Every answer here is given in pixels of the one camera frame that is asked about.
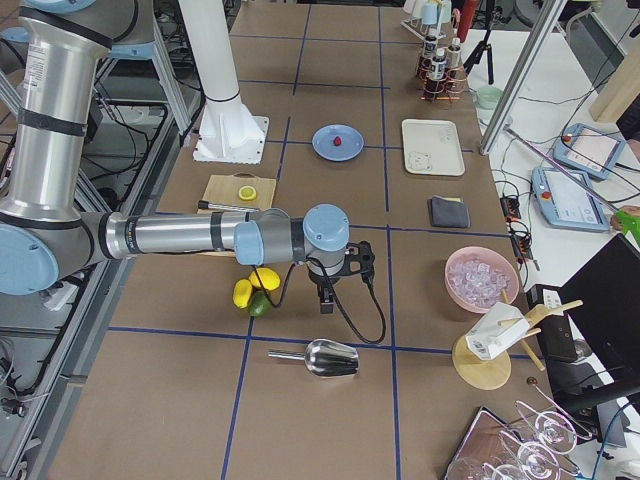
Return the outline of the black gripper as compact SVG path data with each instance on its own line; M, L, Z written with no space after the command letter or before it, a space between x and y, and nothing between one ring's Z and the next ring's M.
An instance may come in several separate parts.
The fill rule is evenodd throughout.
M345 262L345 252L311 252L306 257L309 278L318 287L321 314L334 310L334 284Z

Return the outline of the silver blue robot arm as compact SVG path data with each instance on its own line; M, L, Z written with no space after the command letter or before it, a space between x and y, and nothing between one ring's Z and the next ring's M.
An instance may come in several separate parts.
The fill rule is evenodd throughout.
M322 204L174 216L81 213L74 205L97 64L154 38L149 1L25 1L30 36L9 189L1 200L1 290L28 295L104 260L228 251L243 265L291 261L330 287L347 264L349 223Z

